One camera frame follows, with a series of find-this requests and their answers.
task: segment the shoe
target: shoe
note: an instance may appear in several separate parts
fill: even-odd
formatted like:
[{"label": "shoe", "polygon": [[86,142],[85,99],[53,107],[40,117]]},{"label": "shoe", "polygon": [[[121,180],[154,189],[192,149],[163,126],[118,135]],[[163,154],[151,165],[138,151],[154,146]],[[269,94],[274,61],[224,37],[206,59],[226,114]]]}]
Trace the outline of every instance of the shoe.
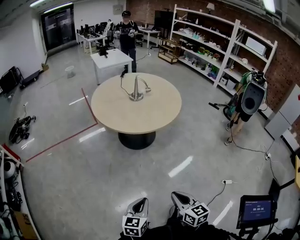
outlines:
[{"label": "shoe", "polygon": [[228,123],[226,124],[226,131],[230,131],[230,129],[231,129],[231,127],[230,127],[230,122],[228,122]]},{"label": "shoe", "polygon": [[227,138],[227,139],[225,140],[225,142],[224,142],[224,144],[225,144],[226,146],[230,145],[231,143],[232,143],[232,141],[229,141],[229,138]]}]

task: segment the black t-shirt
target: black t-shirt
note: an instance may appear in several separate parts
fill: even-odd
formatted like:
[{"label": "black t-shirt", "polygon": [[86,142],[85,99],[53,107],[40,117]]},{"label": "black t-shirt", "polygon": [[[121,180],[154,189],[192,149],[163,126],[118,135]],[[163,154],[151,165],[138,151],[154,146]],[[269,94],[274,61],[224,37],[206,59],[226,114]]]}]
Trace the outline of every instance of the black t-shirt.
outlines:
[{"label": "black t-shirt", "polygon": [[135,48],[135,38],[128,36],[130,33],[130,30],[134,29],[135,31],[138,31],[138,27],[135,22],[130,21],[128,24],[124,24],[123,22],[120,22],[116,25],[116,31],[120,31],[120,44],[121,48],[125,49],[132,49]]}]

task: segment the white table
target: white table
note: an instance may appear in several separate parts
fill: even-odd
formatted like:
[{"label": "white table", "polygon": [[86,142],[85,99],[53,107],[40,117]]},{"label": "white table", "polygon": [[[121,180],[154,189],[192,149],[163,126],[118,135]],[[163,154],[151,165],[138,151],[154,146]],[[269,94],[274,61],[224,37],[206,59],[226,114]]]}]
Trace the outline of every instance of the white table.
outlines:
[{"label": "white table", "polygon": [[155,31],[155,30],[147,30],[147,29],[144,29],[142,27],[138,27],[139,28],[139,31],[142,32],[142,40],[144,41],[144,33],[147,33],[148,34],[148,37],[147,37],[147,48],[149,48],[149,42],[150,42],[150,34],[157,34],[157,40],[156,40],[156,47],[158,46],[158,36],[159,36],[159,31]]},{"label": "white table", "polygon": [[[120,86],[120,76],[112,77],[93,93],[91,108],[104,126],[118,132],[120,142],[130,149],[143,149],[155,139],[155,131],[170,124],[181,110],[178,90],[167,80],[147,73],[125,74],[123,88],[132,93],[135,76],[142,78],[151,88],[138,102],[129,99]],[[138,81],[139,92],[145,89]]]},{"label": "white table", "polygon": [[78,33],[76,33],[76,35],[79,37],[79,38],[82,38],[83,39],[83,47],[84,47],[84,51],[85,51],[85,42],[88,42],[89,43],[89,47],[90,47],[90,54],[92,54],[92,46],[91,46],[91,42],[94,42],[94,41],[98,41],[98,40],[101,40],[103,41],[103,46],[105,46],[105,39],[106,39],[106,36],[104,35],[100,35],[98,34],[99,36],[98,37],[90,37],[90,38],[85,38],[83,35],[80,35]]},{"label": "white table", "polygon": [[100,69],[100,72],[104,68],[109,68],[112,66],[121,66],[128,64],[128,72],[132,72],[131,62],[133,61],[128,55],[121,52],[119,49],[111,49],[107,51],[107,58],[105,56],[100,56],[98,53],[92,54],[91,57],[94,62],[94,70],[96,75],[97,85],[100,85],[97,68]]}]

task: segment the gray floor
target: gray floor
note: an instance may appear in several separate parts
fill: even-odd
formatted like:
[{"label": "gray floor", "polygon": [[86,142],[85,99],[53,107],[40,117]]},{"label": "gray floor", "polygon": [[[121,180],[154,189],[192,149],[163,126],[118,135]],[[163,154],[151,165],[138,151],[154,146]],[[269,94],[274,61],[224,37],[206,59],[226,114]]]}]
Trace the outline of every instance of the gray floor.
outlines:
[{"label": "gray floor", "polygon": [[[147,49],[137,47],[137,58],[146,53]],[[267,194],[272,173],[263,154],[223,144],[229,136],[226,118],[208,102],[222,103],[229,96],[188,66],[159,59],[157,50],[150,53],[138,61],[137,69],[163,77],[179,90],[182,110],[178,118],[158,131],[154,143],[143,150],[125,148],[117,134],[109,130],[80,143],[79,138],[103,127],[97,125],[27,162],[23,171],[25,190],[45,240],[118,239],[127,205],[143,196],[150,202],[150,226],[163,225],[172,206],[172,191],[187,192],[208,203],[223,189],[224,179],[237,183],[226,186],[211,203],[209,222],[232,201],[232,208],[217,227],[237,233],[240,197]],[[22,116],[23,104],[28,102],[27,114],[37,116],[28,141],[34,140],[24,149],[25,141],[12,146],[23,162],[95,123],[85,100],[69,105],[83,97],[81,88],[90,101],[97,87],[89,55],[75,46],[50,57],[47,63],[50,69],[21,93],[16,111]],[[67,79],[64,70],[71,65],[76,76]],[[121,71],[122,67],[107,69],[102,77],[108,79]],[[236,142],[254,150],[269,148],[272,138],[263,129],[264,124],[265,120],[255,114]],[[270,153],[278,181],[292,179],[294,169],[284,142],[275,142]],[[170,178],[168,173],[189,156],[193,156],[191,164]],[[281,192],[278,228],[293,226],[299,196],[295,185]]]}]

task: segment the round table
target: round table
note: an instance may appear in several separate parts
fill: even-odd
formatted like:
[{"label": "round table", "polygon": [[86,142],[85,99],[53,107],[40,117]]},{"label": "round table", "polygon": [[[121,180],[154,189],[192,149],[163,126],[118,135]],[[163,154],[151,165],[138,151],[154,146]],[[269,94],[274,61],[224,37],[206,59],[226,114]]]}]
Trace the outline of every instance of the round table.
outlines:
[{"label": "round table", "polygon": [[[151,88],[141,101],[134,102],[121,88],[120,76],[112,77],[95,90],[91,108],[104,126],[118,132],[121,143],[130,149],[144,149],[155,139],[155,131],[171,123],[181,109],[181,96],[167,80],[146,73],[129,73],[123,77],[122,87],[130,94],[134,90],[135,76],[142,78]],[[145,84],[138,80],[139,92]]]}]

